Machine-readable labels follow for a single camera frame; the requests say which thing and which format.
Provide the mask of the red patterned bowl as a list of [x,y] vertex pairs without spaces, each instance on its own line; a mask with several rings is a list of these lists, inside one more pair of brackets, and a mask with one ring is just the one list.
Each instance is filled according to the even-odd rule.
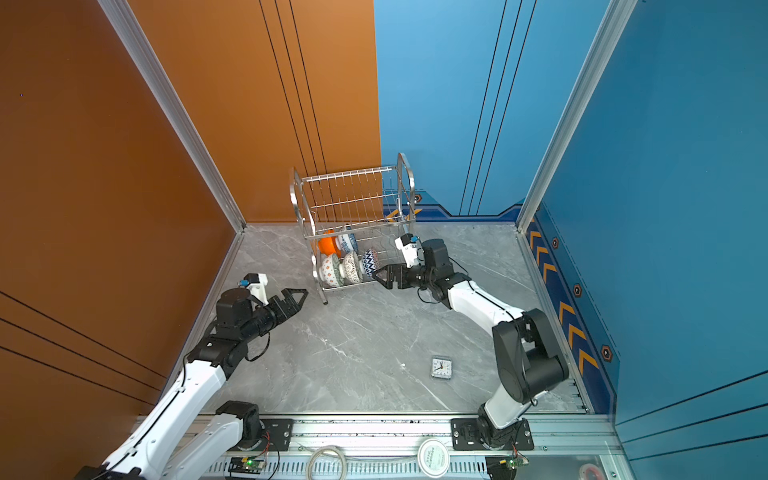
[[370,248],[362,255],[361,265],[363,273],[366,277],[372,278],[374,273],[379,269],[378,253],[376,250]]

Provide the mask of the white black lattice bowl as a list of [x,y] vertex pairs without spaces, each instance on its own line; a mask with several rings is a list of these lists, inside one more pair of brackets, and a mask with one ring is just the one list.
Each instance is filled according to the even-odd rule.
[[345,281],[350,284],[360,284],[363,282],[359,259],[354,252],[350,252],[344,256],[341,264],[341,272]]

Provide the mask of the blue white floral bowl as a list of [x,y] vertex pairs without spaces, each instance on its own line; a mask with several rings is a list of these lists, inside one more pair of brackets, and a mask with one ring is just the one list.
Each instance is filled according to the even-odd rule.
[[350,253],[358,254],[358,243],[353,233],[342,233],[335,237],[335,243],[342,256]]

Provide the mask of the green patterned bowl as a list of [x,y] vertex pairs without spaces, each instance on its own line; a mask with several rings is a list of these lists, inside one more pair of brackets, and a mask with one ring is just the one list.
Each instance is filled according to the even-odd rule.
[[323,257],[319,266],[319,275],[321,280],[330,288],[338,288],[344,285],[340,260],[336,254]]

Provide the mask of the silver wire dish rack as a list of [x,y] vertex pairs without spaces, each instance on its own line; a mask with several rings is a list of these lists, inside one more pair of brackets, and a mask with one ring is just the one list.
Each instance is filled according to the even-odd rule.
[[356,286],[344,279],[343,286],[330,288],[321,280],[319,266],[325,255],[319,252],[317,239],[329,229],[335,229],[337,236],[355,235],[359,262],[370,248],[383,264],[402,261],[395,239],[413,231],[419,212],[415,176],[405,154],[398,154],[391,164],[356,170],[305,176],[293,168],[289,192],[309,248],[312,279],[324,305],[329,293]]

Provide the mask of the orange bowl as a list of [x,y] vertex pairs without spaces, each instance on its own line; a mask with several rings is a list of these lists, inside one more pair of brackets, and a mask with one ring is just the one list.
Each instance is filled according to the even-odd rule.
[[343,253],[336,242],[336,230],[329,229],[322,233],[317,239],[317,248],[319,252],[325,256],[335,255],[338,258],[343,257]]

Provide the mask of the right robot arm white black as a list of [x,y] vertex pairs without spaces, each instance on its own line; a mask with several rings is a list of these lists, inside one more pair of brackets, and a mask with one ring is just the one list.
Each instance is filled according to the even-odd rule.
[[548,316],[539,309],[513,307],[485,291],[454,263],[441,239],[427,240],[411,253],[401,250],[404,263],[382,266],[372,278],[389,290],[426,290],[492,338],[500,386],[478,409],[479,442],[490,450],[532,449],[532,443],[518,439],[527,431],[524,415],[570,377],[567,354]]

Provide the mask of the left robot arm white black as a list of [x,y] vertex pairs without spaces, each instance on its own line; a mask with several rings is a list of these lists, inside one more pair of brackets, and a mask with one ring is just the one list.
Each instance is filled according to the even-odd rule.
[[257,405],[227,401],[204,431],[185,447],[182,437],[201,409],[250,361],[249,344],[268,337],[297,315],[309,293],[285,288],[268,297],[256,283],[221,294],[205,335],[185,356],[182,370],[141,425],[98,467],[84,466],[79,479],[198,479],[225,452],[258,447],[267,440]]

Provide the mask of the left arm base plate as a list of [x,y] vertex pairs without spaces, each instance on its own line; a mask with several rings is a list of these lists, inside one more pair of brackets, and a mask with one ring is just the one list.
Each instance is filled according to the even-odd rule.
[[293,434],[294,420],[291,418],[267,418],[261,420],[260,434],[254,439],[241,440],[236,449],[244,452],[265,450],[286,452]]

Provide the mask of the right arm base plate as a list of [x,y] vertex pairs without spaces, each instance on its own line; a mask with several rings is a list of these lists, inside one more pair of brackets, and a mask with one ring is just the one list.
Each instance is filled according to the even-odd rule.
[[516,450],[533,451],[533,434],[522,418],[503,429],[495,428],[485,418],[454,418],[450,421],[452,445],[456,451]]

